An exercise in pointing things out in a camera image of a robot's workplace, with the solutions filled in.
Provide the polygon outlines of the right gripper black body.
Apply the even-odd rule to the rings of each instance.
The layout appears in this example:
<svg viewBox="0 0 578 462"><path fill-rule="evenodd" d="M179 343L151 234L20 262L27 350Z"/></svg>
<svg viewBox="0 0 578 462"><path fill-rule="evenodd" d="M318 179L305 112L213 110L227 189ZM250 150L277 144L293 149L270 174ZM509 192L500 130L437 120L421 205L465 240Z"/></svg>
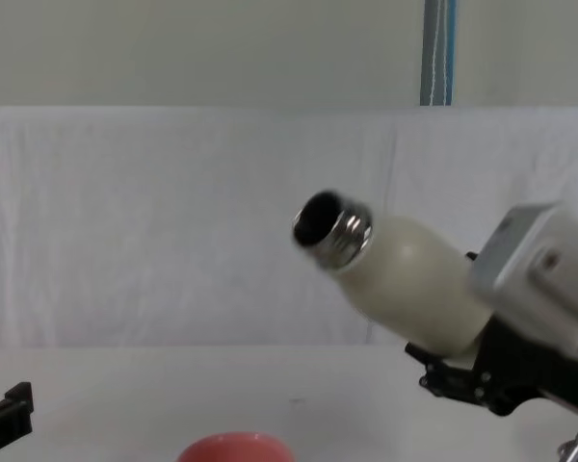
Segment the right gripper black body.
<svg viewBox="0 0 578 462"><path fill-rule="evenodd" d="M480 388L480 403L497 416L536 398L578 413L578 361L531 343L492 318L480 343Z"/></svg>

